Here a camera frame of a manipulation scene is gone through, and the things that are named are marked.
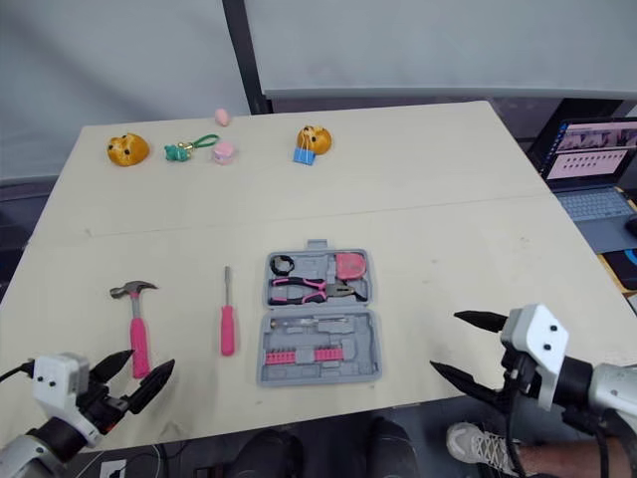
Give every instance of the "orange toy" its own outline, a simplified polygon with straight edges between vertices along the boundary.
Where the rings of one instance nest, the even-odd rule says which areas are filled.
[[[321,126],[306,126],[299,131],[297,146],[316,154],[324,154],[331,146],[331,134]]]
[[[129,132],[122,137],[112,137],[106,147],[106,153],[112,162],[119,166],[133,166],[142,162],[150,152],[143,137]]]

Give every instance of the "sneaker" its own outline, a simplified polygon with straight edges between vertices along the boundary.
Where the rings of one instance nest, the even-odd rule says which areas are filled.
[[[456,423],[447,430],[447,449],[465,463],[484,463],[508,475],[518,476],[502,436],[482,431],[471,423]]]

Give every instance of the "floor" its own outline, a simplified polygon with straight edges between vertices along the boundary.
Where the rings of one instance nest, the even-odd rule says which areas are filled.
[[[364,439],[364,431],[375,416],[383,416],[400,424],[416,450],[422,477],[472,478],[485,476],[474,465],[454,460],[445,446],[447,427],[458,421],[470,421],[482,424],[486,429],[502,432],[504,421],[490,407],[463,396],[445,400],[436,400],[398,408],[386,408],[372,412],[356,413],[339,417],[324,418],[285,425],[279,428],[294,434],[304,445],[306,452],[306,471],[304,478],[324,478],[342,476],[342,470],[352,459]],[[184,443],[170,443],[165,446],[166,456],[183,449],[178,456],[168,460],[168,475],[160,469],[162,476],[179,478],[203,478],[215,476],[210,473],[214,465],[231,462],[241,447],[259,430],[231,433],[216,437],[191,440],[185,448]],[[541,444],[554,441],[585,439],[585,435],[561,423],[558,409],[546,413],[537,408],[533,400],[521,402],[516,418],[515,438],[529,444]],[[81,475],[82,478],[98,478],[101,463],[118,459],[130,459],[139,453],[147,453],[132,461],[126,468],[128,477],[153,477],[157,471],[158,460],[152,447],[137,447],[109,451],[100,456]],[[78,478],[96,453],[79,455],[69,465],[65,478]]]

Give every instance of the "green keychain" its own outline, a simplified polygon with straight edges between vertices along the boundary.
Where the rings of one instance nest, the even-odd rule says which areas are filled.
[[[206,134],[205,136],[201,136],[196,141],[179,142],[177,143],[177,145],[169,144],[167,146],[164,146],[163,148],[166,151],[167,160],[183,162],[190,159],[192,149],[196,149],[198,147],[214,146],[218,140],[219,136],[217,134]]]

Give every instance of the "gray tool case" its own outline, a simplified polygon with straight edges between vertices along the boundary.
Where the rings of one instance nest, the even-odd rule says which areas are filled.
[[[289,277],[336,278],[336,254],[363,256],[366,271],[360,279],[347,281],[357,297],[327,297],[322,303],[272,305],[272,298],[294,299],[315,291],[311,288],[277,286],[270,268],[273,257],[286,255],[295,262]],[[271,312],[261,323],[257,382],[262,386],[350,383],[371,381],[381,375],[378,326],[367,308],[372,299],[370,261],[362,249],[334,250],[325,240],[311,240],[305,251],[276,252],[268,256],[264,300]]]

